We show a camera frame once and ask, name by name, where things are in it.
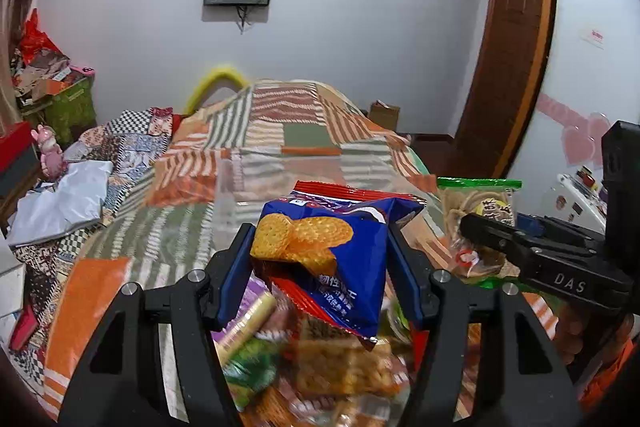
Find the green-topped clear snack bag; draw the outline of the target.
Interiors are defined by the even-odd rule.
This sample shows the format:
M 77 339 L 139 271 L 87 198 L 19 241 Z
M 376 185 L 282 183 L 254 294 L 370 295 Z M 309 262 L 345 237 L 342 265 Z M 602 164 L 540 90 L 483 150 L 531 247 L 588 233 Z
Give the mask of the green-topped clear snack bag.
M 522 182 L 512 179 L 440 176 L 442 203 L 451 262 L 449 271 L 469 283 L 520 274 L 503 252 L 516 225 L 516 195 Z

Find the purple coconut roll pack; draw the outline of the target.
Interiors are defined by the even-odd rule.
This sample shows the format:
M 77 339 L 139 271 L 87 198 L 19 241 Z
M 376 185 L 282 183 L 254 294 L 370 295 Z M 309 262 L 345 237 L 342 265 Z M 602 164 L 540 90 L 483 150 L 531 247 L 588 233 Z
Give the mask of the purple coconut roll pack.
M 250 276 L 238 313 L 221 332 L 212 332 L 216 353 L 221 366 L 225 366 L 232 355 L 252 338 L 277 308 L 277 299 L 267 285 Z

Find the blue cracker snack bag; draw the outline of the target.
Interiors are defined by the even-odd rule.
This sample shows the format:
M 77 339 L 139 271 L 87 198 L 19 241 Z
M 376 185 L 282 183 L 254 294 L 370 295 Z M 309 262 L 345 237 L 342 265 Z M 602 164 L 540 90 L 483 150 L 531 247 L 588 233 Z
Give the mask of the blue cracker snack bag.
M 296 308 L 362 340 L 378 335 L 387 239 L 423 210 L 416 196 L 298 181 L 266 202 L 250 257 Z

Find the white sticker-covered appliance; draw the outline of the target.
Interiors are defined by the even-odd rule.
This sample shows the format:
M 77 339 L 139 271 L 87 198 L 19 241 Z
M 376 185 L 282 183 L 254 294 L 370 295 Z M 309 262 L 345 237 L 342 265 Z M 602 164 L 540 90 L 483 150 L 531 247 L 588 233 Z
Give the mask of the white sticker-covered appliance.
M 574 173 L 559 173 L 542 196 L 538 213 L 603 234 L 606 202 L 601 191 L 602 186 L 586 166 Z

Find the green snack bag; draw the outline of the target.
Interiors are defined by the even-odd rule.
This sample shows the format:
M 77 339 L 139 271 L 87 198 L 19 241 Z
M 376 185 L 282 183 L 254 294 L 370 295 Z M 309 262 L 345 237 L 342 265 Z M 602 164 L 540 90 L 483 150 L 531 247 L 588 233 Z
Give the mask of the green snack bag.
M 284 347 L 283 341 L 252 337 L 224 366 L 222 373 L 239 412 L 274 382 Z

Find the cardboard box by bed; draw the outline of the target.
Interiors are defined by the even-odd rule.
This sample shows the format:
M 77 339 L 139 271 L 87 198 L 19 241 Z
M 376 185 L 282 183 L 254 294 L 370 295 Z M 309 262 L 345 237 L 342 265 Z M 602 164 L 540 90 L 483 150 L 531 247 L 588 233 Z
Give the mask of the cardboard box by bed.
M 370 106 L 368 118 L 384 129 L 396 131 L 399 114 L 400 108 L 398 106 L 375 101 Z

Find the clear rice cracker pack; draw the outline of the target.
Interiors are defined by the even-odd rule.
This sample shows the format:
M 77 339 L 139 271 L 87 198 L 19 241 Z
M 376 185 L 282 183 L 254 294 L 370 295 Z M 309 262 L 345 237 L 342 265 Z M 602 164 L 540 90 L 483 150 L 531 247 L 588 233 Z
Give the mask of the clear rice cracker pack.
M 387 339 L 366 343 L 313 317 L 299 322 L 294 341 L 294 388 L 304 397 L 398 392 L 395 357 Z

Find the white plastic bag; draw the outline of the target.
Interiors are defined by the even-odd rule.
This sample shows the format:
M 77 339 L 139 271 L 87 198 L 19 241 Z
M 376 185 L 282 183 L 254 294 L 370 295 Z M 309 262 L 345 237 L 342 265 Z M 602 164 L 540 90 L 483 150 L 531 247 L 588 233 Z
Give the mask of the white plastic bag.
M 40 244 L 98 223 L 112 171 L 111 161 L 74 162 L 55 184 L 28 192 L 17 203 L 8 244 Z

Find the clear plastic storage bin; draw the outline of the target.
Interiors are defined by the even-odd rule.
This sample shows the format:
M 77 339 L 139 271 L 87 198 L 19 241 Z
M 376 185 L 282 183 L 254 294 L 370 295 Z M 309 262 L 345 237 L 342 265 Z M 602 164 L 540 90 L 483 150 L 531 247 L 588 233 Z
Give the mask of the clear plastic storage bin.
M 346 147 L 336 156 L 307 156 L 278 154 L 270 147 L 243 148 L 232 153 L 224 174 L 233 176 L 226 195 L 252 221 L 257 219 L 264 202 L 290 193 L 296 182 L 318 181 L 416 195 L 424 210 L 411 228 L 411 237 L 422 246 L 434 239 L 445 239 L 435 177 L 413 150 L 398 152 L 384 150 L 381 145 L 358 145 Z

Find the patchwork striped bedspread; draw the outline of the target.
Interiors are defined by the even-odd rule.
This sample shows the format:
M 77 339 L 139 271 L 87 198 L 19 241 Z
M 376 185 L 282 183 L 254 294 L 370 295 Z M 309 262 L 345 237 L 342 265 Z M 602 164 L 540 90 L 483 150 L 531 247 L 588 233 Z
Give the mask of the patchwork striped bedspread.
M 270 147 L 278 154 L 336 156 L 349 146 L 411 150 L 406 139 L 370 121 L 327 84 L 265 80 L 198 110 L 175 129 L 168 149 L 132 187 L 118 215 L 81 246 L 67 277 L 44 362 L 43 410 L 60 413 L 82 350 L 123 283 L 171 283 L 201 268 L 218 234 L 231 234 L 247 213 L 226 195 L 235 150 Z M 439 268 L 449 267 L 446 239 L 408 242 Z

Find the pink plush toy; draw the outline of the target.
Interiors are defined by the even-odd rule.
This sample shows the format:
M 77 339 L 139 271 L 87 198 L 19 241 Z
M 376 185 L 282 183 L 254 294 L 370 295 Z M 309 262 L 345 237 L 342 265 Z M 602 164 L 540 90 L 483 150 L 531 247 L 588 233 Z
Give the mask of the pink plush toy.
M 40 152 L 40 164 L 43 176 L 49 181 L 56 181 L 66 173 L 67 164 L 62 148 L 56 142 L 54 130 L 49 126 L 38 124 L 30 132 Z

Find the checkered patterned quilt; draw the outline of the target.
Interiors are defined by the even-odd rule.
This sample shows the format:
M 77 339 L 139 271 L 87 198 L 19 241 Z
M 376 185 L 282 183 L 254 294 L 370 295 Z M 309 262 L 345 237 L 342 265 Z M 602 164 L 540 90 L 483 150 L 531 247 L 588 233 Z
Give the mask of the checkered patterned quilt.
M 72 153 L 77 160 L 103 160 L 113 164 L 106 181 L 101 220 L 73 228 L 47 242 L 18 246 L 14 253 L 27 267 L 27 297 L 35 313 L 36 328 L 26 345 L 9 349 L 9 360 L 21 379 L 42 392 L 49 332 L 63 287 L 81 246 L 110 225 L 134 184 L 165 153 L 172 135 L 172 109 L 151 107 L 141 112 L 125 110 L 104 126 L 85 131 Z

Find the red gift box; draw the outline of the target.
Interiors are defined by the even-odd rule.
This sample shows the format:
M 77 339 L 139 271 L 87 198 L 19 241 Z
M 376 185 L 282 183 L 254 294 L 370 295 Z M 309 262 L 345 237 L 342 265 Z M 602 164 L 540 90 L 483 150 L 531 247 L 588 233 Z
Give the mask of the red gift box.
M 34 149 L 32 126 L 26 121 L 14 124 L 1 137 L 1 197 L 9 196 L 38 167 L 39 160 Z

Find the green storage box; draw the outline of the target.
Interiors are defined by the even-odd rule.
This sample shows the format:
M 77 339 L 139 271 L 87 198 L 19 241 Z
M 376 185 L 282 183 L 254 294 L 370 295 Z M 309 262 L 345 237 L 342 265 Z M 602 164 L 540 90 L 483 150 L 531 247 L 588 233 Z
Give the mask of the green storage box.
M 52 128 L 56 141 L 65 150 L 85 131 L 96 127 L 91 88 L 91 79 L 81 79 L 56 95 L 22 108 L 21 115 L 33 128 L 38 124 Z

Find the yellow curved headboard trim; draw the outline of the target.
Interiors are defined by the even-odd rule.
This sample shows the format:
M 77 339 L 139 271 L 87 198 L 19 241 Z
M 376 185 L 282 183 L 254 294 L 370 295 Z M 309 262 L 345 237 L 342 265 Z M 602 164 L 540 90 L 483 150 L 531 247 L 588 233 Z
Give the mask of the yellow curved headboard trim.
M 227 87 L 234 92 L 250 87 L 250 82 L 231 66 L 213 68 L 192 91 L 182 111 L 183 116 L 192 116 L 218 89 Z

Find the brown wooden door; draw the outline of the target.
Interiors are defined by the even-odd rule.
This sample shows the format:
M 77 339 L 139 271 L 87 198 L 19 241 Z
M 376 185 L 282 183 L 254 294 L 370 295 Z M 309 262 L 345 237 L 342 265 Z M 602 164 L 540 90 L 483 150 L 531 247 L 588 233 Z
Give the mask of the brown wooden door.
M 444 173 L 499 178 L 523 131 L 539 70 L 548 0 L 488 0 L 471 88 Z

